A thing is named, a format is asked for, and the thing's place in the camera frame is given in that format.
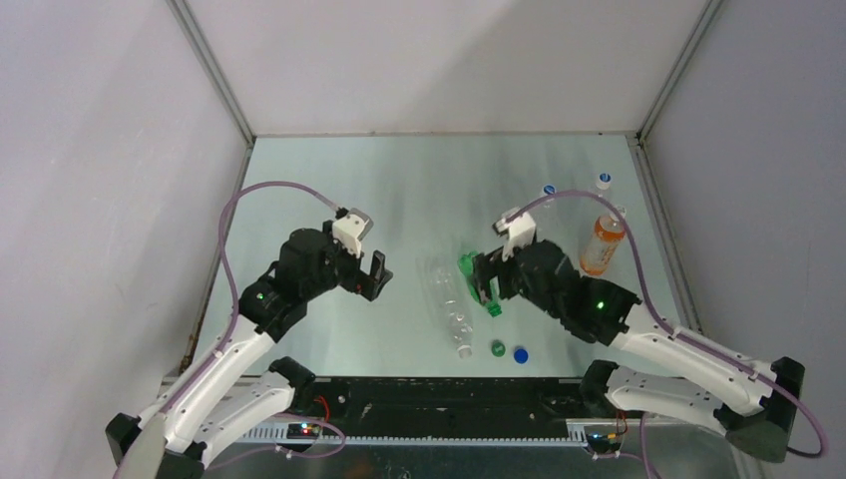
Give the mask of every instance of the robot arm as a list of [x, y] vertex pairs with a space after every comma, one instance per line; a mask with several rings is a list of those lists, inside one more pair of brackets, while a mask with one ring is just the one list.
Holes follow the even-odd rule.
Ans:
[[298, 388], [313, 375], [283, 358], [262, 376], [260, 387], [231, 399], [210, 416], [241, 375], [305, 317], [309, 301], [337, 286], [370, 301], [378, 297], [393, 273], [385, 268], [385, 256], [379, 251], [373, 254], [370, 273], [360, 270], [361, 240], [371, 228], [372, 220], [364, 213], [341, 209], [322, 231], [293, 232], [282, 245], [279, 260], [244, 289], [228, 341], [221, 344], [219, 336], [138, 417], [118, 414], [110, 422], [106, 434], [115, 461], [120, 463], [149, 421], [164, 413], [166, 451], [158, 477], [200, 477], [232, 441], [266, 417], [288, 409]]
[[[638, 372], [638, 384], [632, 385], [635, 371], [595, 361], [583, 380], [589, 404], [605, 414], [644, 410], [687, 420], [724, 435], [756, 458], [784, 460], [796, 408], [755, 378], [766, 376], [798, 396], [804, 376], [801, 364], [787, 357], [774, 363], [755, 360], [681, 326], [665, 332], [636, 294], [610, 281], [582, 276], [556, 244], [537, 241], [528, 214], [508, 223], [505, 218], [512, 213], [494, 224], [494, 230], [506, 237], [505, 246], [473, 259], [471, 282], [482, 303], [492, 297], [490, 281], [496, 278], [501, 298], [520, 295], [575, 337], [637, 354], [683, 378]], [[750, 377], [678, 340], [680, 334], [737, 358], [755, 374]]]

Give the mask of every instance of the bottle label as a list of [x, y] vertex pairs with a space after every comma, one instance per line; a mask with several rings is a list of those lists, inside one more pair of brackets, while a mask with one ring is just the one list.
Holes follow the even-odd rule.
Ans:
[[597, 236], [591, 238], [591, 242], [585, 248], [584, 260], [586, 265], [591, 268], [607, 266], [611, 262], [611, 257], [614, 255], [614, 251], [617, 250], [617, 246], [620, 245], [618, 239], [603, 239], [602, 232], [598, 233]]

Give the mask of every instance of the metal table surface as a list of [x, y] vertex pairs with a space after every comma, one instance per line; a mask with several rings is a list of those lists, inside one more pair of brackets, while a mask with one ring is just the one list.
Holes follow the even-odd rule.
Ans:
[[[395, 277], [373, 303], [342, 290], [311, 302], [308, 316], [247, 374], [263, 373], [284, 355], [318, 375], [578, 377], [596, 358], [662, 373], [655, 364], [575, 339], [521, 298], [504, 302], [503, 314], [495, 318], [474, 308], [474, 354], [460, 359], [446, 320], [431, 313], [423, 293], [429, 279], [421, 268], [424, 258], [439, 256], [454, 263], [461, 252], [496, 248], [502, 240], [491, 224], [500, 214], [536, 198], [547, 183], [559, 190], [586, 189], [599, 172], [613, 176], [613, 201], [628, 210], [658, 310], [678, 319], [661, 246], [623, 135], [259, 138], [244, 185], [301, 182], [342, 206], [366, 212], [375, 227], [364, 242], [365, 251], [382, 250]], [[556, 220], [541, 224], [540, 237], [557, 242], [578, 264], [580, 246], [600, 207], [581, 199], [555, 203]], [[293, 230], [319, 229], [330, 216], [319, 201], [292, 189], [243, 198], [226, 246], [239, 287], [253, 282], [278, 258]], [[369, 264], [369, 256], [364, 263]], [[605, 277], [639, 293], [627, 244], [620, 246]], [[230, 309], [220, 268], [198, 351], [224, 329]], [[529, 362], [494, 357], [489, 347], [493, 339], [509, 349], [525, 347]]]
[[[580, 342], [520, 298], [504, 302], [504, 312], [496, 318], [481, 307], [473, 310], [474, 353], [460, 359], [445, 320], [433, 315], [426, 300], [423, 290], [429, 278], [420, 266], [424, 259], [454, 261], [470, 249], [498, 247], [501, 239], [493, 234], [491, 224], [501, 213], [536, 198], [547, 183], [559, 190], [586, 189], [599, 172], [612, 174], [613, 201], [627, 207], [627, 220], [658, 310], [688, 325], [687, 318], [679, 317], [674, 300], [679, 296], [672, 289], [663, 246], [623, 135], [258, 139], [244, 185], [301, 182], [342, 206], [363, 210], [375, 221], [364, 242], [365, 251], [385, 252], [395, 278], [373, 303], [340, 290], [313, 301], [306, 319], [246, 374], [262, 374], [271, 361], [284, 355], [318, 375], [336, 376], [580, 377], [597, 358], [666, 373], [656, 364]], [[553, 213], [553, 223], [540, 224], [540, 237], [554, 240], [577, 257], [599, 210], [587, 201], [567, 199], [556, 202]], [[239, 287], [253, 282], [278, 257], [290, 232], [319, 229], [329, 218], [323, 204], [290, 189], [269, 189], [242, 199], [226, 247]], [[369, 264], [369, 256], [364, 263]], [[619, 248], [605, 278], [640, 293], [627, 244]], [[212, 287], [198, 351], [209, 347], [224, 329], [230, 308], [221, 269]], [[508, 355], [494, 357], [489, 348], [493, 339], [509, 348], [526, 347], [529, 362], [520, 365]], [[664, 478], [759, 476], [754, 461], [748, 466], [748, 460], [739, 459], [723, 439], [693, 427], [656, 426], [649, 436], [650, 457]], [[259, 453], [206, 477], [643, 477], [642, 467], [634, 461], [594, 463], [579, 447], [570, 446], [379, 446], [365, 441], [319, 461]], [[255, 447], [260, 445], [233, 444], [216, 463]], [[637, 452], [637, 448], [634, 427], [625, 450]], [[737, 467], [755, 471], [747, 469], [738, 475]]]

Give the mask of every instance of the metal frame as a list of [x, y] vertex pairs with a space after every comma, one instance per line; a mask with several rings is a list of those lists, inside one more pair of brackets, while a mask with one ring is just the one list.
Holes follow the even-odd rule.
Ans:
[[669, 215], [664, 207], [664, 202], [661, 200], [654, 171], [649, 164], [646, 152], [636, 137], [629, 137], [629, 150], [632, 153], [632, 161], [634, 162], [634, 170], [637, 172], [637, 178], [640, 182], [640, 189], [645, 194], [646, 202], [649, 205], [649, 216], [652, 219], [652, 226], [657, 231], [658, 241], [662, 246], [661, 254], [663, 256], [664, 266], [669, 270], [670, 278], [672, 279], [672, 293], [676, 307], [678, 307], [684, 319], [687, 320], [687, 325], [690, 328], [707, 336], [705, 328], [702, 326], [702, 322], [696, 312], [690, 284], [687, 281], [687, 274], [684, 272], [681, 254], [676, 246], [675, 234]]
[[249, 126], [249, 122], [246, 120], [246, 116], [241, 110], [231, 86], [226, 80], [220, 64], [214, 57], [212, 47], [209, 46], [206, 35], [203, 34], [203, 29], [197, 23], [194, 11], [189, 6], [187, 0], [168, 0], [168, 5], [174, 12], [174, 17], [182, 27], [183, 33], [185, 33], [188, 42], [191, 44], [192, 50], [194, 50], [197, 59], [203, 66], [203, 70], [209, 75], [211, 85], [223, 101], [223, 105], [226, 107], [243, 139], [246, 141], [247, 146], [251, 148], [255, 143], [255, 133], [252, 132], [252, 128]]
[[[249, 145], [243, 152], [243, 159], [241, 160], [241, 165], [238, 169], [237, 180], [235, 181], [235, 186], [232, 190], [232, 196], [234, 196], [235, 193], [237, 193], [241, 188], [243, 188], [243, 179], [244, 177], [246, 177], [246, 169], [247, 167], [249, 167], [249, 159], [251, 157], [252, 145]], [[229, 228], [231, 228], [232, 226], [232, 219], [234, 218], [234, 216], [235, 211], [234, 209], [232, 209], [232, 211], [229, 213], [229, 218], [226, 219], [227, 235], [229, 233]], [[212, 286], [214, 286], [214, 280], [217, 278], [217, 270], [219, 268], [220, 247], [219, 245], [216, 245], [214, 247], [214, 260], [211, 262], [209, 276], [206, 278], [206, 285], [204, 286], [206, 297], [203, 300], [203, 305], [197, 311], [197, 317], [194, 320], [194, 326], [192, 326], [191, 335], [189, 335], [188, 345], [186, 346], [186, 353], [183, 356], [183, 359], [180, 361], [179, 369], [176, 371], [177, 377], [179, 377], [179, 375], [183, 371], [188, 369], [188, 366], [190, 366], [192, 360], [194, 360], [194, 354], [197, 352], [197, 341], [200, 339], [200, 331], [203, 328], [203, 319], [206, 317], [206, 310], [209, 308], [209, 300], [212, 299]]]
[[675, 63], [669, 70], [669, 74], [666, 76], [666, 80], [664, 80], [663, 85], [658, 92], [658, 96], [655, 97], [654, 102], [652, 102], [652, 106], [649, 108], [646, 118], [643, 119], [640, 130], [638, 130], [638, 136], [642, 141], [648, 139], [649, 134], [652, 132], [652, 128], [654, 128], [655, 123], [660, 117], [661, 111], [663, 111], [663, 107], [666, 105], [666, 102], [675, 90], [675, 86], [678, 84], [679, 79], [687, 70], [687, 66], [690, 64], [690, 60], [693, 58], [693, 54], [696, 52], [696, 49], [699, 47], [699, 43], [710, 29], [714, 19], [720, 11], [720, 7], [722, 7], [724, 3], [725, 0], [708, 0], [705, 7], [702, 9], [702, 13], [699, 14], [699, 18], [696, 19], [696, 25], [693, 27], [693, 31], [690, 32], [690, 35], [687, 37], [687, 41], [684, 42], [684, 47], [681, 49], [681, 53], [679, 53], [678, 58], [675, 59]]
[[[250, 155], [252, 153], [252, 146], [255, 142], [255, 133], [253, 132], [252, 128], [249, 125], [249, 122], [244, 114], [243, 110], [241, 109], [237, 98], [229, 85], [226, 77], [216, 60], [212, 48], [210, 47], [206, 36], [203, 33], [202, 28], [198, 24], [197, 18], [194, 15], [194, 12], [189, 5], [188, 0], [168, 0], [168, 4], [171, 7], [175, 18], [179, 22], [180, 26], [182, 27], [186, 38], [188, 39], [189, 43], [192, 46], [192, 49], [195, 51], [198, 60], [200, 61], [201, 65], [203, 66], [204, 70], [206, 71], [209, 79], [212, 83], [212, 86], [217, 91], [220, 99], [222, 100], [224, 106], [226, 107], [227, 112], [232, 118], [232, 121], [237, 126], [238, 130], [240, 131], [241, 135], [243, 136], [244, 140], [246, 141], [247, 147], [244, 152], [243, 162], [238, 172], [237, 181], [235, 185], [235, 191], [239, 190], [242, 187], [244, 176], [246, 173], [246, 168], [249, 162]], [[668, 73], [666, 79], [664, 80], [663, 85], [660, 88], [658, 95], [656, 96], [655, 100], [652, 102], [652, 105], [649, 108], [648, 113], [646, 114], [643, 123], [641, 124], [640, 128], [637, 132], [591, 132], [591, 134], [598, 134], [602, 135], [603, 133], [611, 134], [611, 133], [624, 133], [629, 140], [630, 151], [632, 154], [632, 159], [634, 162], [634, 168], [637, 172], [638, 179], [640, 181], [641, 189], [643, 190], [646, 200], [650, 206], [650, 217], [652, 220], [653, 227], [657, 230], [659, 235], [659, 241], [662, 245], [662, 256], [665, 263], [665, 267], [670, 271], [670, 275], [673, 282], [673, 295], [676, 301], [676, 304], [683, 315], [684, 318], [688, 321], [688, 325], [696, 329], [702, 334], [706, 334], [706, 331], [703, 330], [701, 321], [698, 317], [696, 312], [696, 307], [692, 298], [692, 292], [690, 285], [687, 281], [687, 275], [685, 274], [683, 261], [681, 258], [681, 254], [676, 247], [675, 242], [675, 234], [673, 233], [671, 227], [671, 220], [668, 216], [667, 210], [664, 207], [664, 201], [661, 199], [659, 193], [659, 184], [657, 179], [655, 178], [654, 171], [649, 163], [649, 159], [646, 155], [644, 150], [644, 145], [649, 139], [649, 135], [651, 134], [656, 122], [660, 118], [660, 115], [668, 102], [671, 98], [673, 92], [675, 91], [675, 87], [679, 83], [681, 77], [683, 76], [684, 72], [690, 65], [691, 59], [693, 58], [695, 51], [697, 50], [699, 44], [701, 43], [702, 38], [710, 29], [711, 25], [713, 24], [714, 20], [716, 19], [717, 15], [719, 14], [721, 7], [725, 4], [725, 0], [708, 0], [705, 6], [700, 13], [696, 25], [691, 31], [690, 35], [688, 36], [681, 52], [679, 53], [678, 57], [676, 58], [670, 72]], [[521, 132], [517, 134], [527, 134], [527, 135], [539, 135], [539, 134], [561, 134], [561, 133], [571, 133], [571, 132]], [[403, 135], [432, 135], [432, 132], [421, 132], [419, 134], [409, 133]], [[444, 135], [498, 135], [498, 134], [509, 134], [514, 135], [514, 132], [444, 132]], [[323, 137], [323, 136], [349, 136], [349, 135], [310, 135], [313, 137]], [[375, 134], [371, 135], [360, 135], [360, 136], [376, 136]], [[378, 136], [391, 136], [391, 134], [379, 134]], [[212, 284], [217, 274], [217, 269], [219, 267], [219, 261], [216, 260], [218, 257], [219, 251], [215, 252], [215, 261], [211, 266], [209, 277], [207, 278], [206, 290], [211, 292]], [[199, 337], [200, 329], [203, 326], [203, 317], [205, 315], [206, 309], [208, 307], [210, 295], [207, 295], [206, 301], [203, 304], [203, 307], [200, 309], [198, 318], [195, 321], [195, 327], [192, 332], [192, 336], [188, 345], [188, 350], [186, 351], [186, 355], [183, 359], [182, 369], [187, 367], [191, 359], [194, 356], [195, 348], [197, 346], [197, 339]], [[163, 390], [167, 388], [176, 378], [173, 376], [168, 376], [164, 379], [162, 388]], [[238, 384], [232, 389], [231, 393], [237, 393], [239, 390], [244, 388], [249, 388], [250, 385], [255, 382], [255, 378], [252, 377], [244, 377]], [[574, 424], [580, 425], [588, 425], [588, 426], [606, 426], [612, 423], [612, 421], [605, 420], [605, 419], [581, 419], [573, 421]], [[654, 420], [652, 423], [656, 425], [671, 425], [671, 424], [678, 424], [678, 421], [675, 420]], [[757, 460], [751, 459], [744, 454], [737, 452], [736, 450], [732, 449], [732, 456], [734, 459], [734, 463], [737, 468], [737, 472], [739, 476], [743, 479], [765, 479], [769, 477], [768, 469], [764, 467], [764, 465]]]

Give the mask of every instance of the green bottle cap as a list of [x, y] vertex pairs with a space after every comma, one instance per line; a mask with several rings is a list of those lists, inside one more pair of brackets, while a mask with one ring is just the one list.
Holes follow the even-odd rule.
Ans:
[[504, 356], [505, 355], [505, 344], [503, 344], [502, 341], [500, 341], [499, 339], [495, 340], [494, 342], [491, 343], [491, 352], [493, 352], [494, 355], [497, 356], [497, 357]]

